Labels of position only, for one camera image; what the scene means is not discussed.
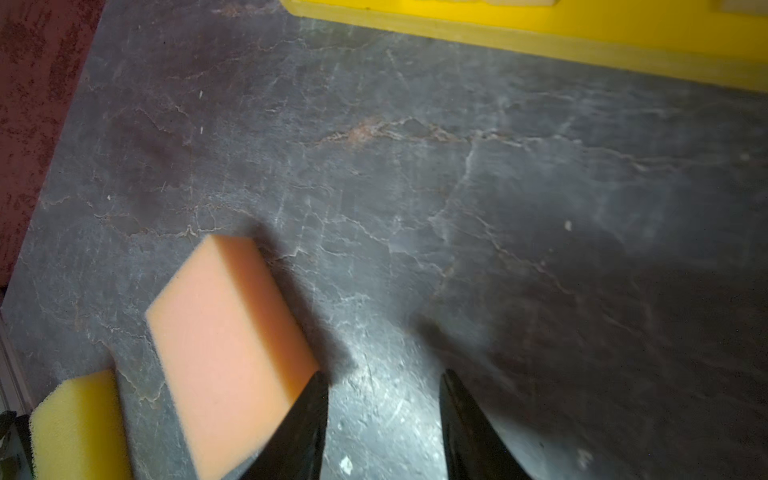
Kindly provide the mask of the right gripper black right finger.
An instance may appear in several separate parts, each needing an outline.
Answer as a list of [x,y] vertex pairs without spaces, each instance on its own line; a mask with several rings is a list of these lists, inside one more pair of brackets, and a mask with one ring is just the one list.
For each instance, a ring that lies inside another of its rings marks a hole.
[[452,369],[439,385],[439,406],[448,480],[531,480]]

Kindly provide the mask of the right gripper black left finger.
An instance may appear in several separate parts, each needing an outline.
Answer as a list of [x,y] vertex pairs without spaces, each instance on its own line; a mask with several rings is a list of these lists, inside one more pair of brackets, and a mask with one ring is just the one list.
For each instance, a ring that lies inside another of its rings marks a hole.
[[327,376],[317,371],[240,479],[318,480],[323,463],[328,407]]

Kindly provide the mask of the salmon orange sponge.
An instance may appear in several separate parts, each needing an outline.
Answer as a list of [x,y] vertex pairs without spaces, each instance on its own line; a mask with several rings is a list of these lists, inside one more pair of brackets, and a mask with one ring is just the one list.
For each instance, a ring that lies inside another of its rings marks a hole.
[[249,238],[206,236],[145,317],[200,479],[260,450],[320,368]]

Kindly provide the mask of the large yellow sponge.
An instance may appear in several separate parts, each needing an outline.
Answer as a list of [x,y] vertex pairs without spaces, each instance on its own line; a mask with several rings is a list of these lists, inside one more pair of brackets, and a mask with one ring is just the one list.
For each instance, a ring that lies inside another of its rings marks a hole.
[[62,382],[30,416],[36,479],[131,479],[114,372]]

